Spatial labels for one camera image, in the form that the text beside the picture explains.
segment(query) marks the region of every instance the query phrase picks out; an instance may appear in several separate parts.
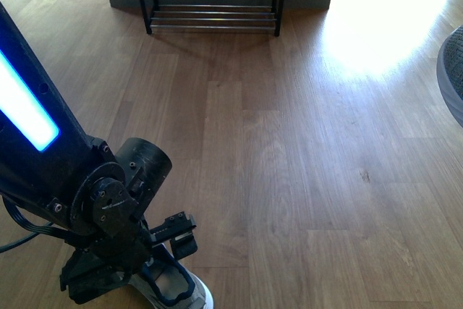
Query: metal bracket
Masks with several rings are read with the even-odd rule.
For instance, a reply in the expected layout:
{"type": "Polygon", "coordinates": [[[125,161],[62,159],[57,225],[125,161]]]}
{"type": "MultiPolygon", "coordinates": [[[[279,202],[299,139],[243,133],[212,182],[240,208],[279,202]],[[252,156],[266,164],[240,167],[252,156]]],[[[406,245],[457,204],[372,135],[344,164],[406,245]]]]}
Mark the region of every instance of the metal bracket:
{"type": "Polygon", "coordinates": [[[177,213],[164,220],[164,223],[150,230],[153,246],[169,240],[172,254],[176,260],[181,260],[197,251],[197,244],[193,236],[196,228],[195,219],[185,212],[177,213]]]}

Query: shoe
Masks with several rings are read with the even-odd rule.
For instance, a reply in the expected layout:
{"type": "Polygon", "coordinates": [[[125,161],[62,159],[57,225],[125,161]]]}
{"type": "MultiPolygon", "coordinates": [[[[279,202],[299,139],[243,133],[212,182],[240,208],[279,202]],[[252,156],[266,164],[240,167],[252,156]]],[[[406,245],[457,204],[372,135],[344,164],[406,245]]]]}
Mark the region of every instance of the shoe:
{"type": "Polygon", "coordinates": [[[167,249],[155,247],[143,270],[129,281],[156,309],[213,309],[209,289],[167,249]]]}

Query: black wire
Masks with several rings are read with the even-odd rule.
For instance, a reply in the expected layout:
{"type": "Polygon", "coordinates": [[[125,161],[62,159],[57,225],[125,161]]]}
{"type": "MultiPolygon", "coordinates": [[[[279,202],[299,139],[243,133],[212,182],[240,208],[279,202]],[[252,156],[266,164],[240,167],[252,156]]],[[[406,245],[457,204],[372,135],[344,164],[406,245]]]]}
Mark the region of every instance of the black wire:
{"type": "Polygon", "coordinates": [[[22,228],[36,233],[36,234],[45,234],[49,235],[51,237],[59,238],[59,239],[64,239],[66,242],[73,246],[79,246],[79,245],[85,245],[87,239],[85,237],[81,237],[80,235],[77,235],[73,232],[67,231],[65,229],[60,229],[56,227],[50,227],[50,226],[36,226],[29,220],[27,220],[17,209],[16,205],[7,200],[5,197],[3,197],[3,203],[5,205],[5,208],[7,209],[9,215],[12,217],[12,219],[19,224],[22,228]]]}
{"type": "MultiPolygon", "coordinates": [[[[45,224],[45,227],[49,227],[53,224],[53,222],[49,222],[47,224],[45,224]]],[[[15,242],[12,242],[10,244],[7,244],[7,245],[3,245],[3,246],[0,246],[0,253],[5,253],[6,251],[10,251],[12,249],[14,249],[15,247],[18,247],[22,244],[25,244],[26,242],[34,239],[35,237],[37,237],[39,235],[39,233],[30,233],[28,236],[22,238],[22,239],[19,239],[15,242]]]]}

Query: robotic arm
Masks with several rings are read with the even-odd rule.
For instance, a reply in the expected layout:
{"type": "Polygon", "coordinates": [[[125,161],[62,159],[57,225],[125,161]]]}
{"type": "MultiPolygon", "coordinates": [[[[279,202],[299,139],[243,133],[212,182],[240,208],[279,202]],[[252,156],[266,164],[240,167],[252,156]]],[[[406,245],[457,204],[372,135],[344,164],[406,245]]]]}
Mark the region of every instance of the robotic arm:
{"type": "Polygon", "coordinates": [[[177,260],[197,250],[191,216],[155,229],[143,217],[170,170],[148,141],[113,153],[85,134],[0,3],[0,194],[22,227],[76,248],[61,273],[76,303],[127,284],[162,242],[177,260]],[[17,207],[62,228],[34,226],[17,207]]]}

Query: wooden floor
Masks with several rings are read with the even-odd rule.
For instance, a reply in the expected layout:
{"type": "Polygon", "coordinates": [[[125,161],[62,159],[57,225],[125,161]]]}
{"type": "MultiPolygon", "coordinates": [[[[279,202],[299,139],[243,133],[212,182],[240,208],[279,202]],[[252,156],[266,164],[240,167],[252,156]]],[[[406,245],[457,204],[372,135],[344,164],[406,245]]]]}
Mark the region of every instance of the wooden floor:
{"type": "MultiPolygon", "coordinates": [[[[0,0],[87,133],[174,169],[154,225],[193,213],[216,309],[463,308],[463,129],[436,57],[463,0],[333,0],[281,37],[144,32],[108,0],[0,0]]],[[[0,243],[25,235],[0,210],[0,243]]],[[[0,255],[0,308],[77,308],[71,253],[0,255]]],[[[149,308],[127,287],[81,308],[149,308]]]]}

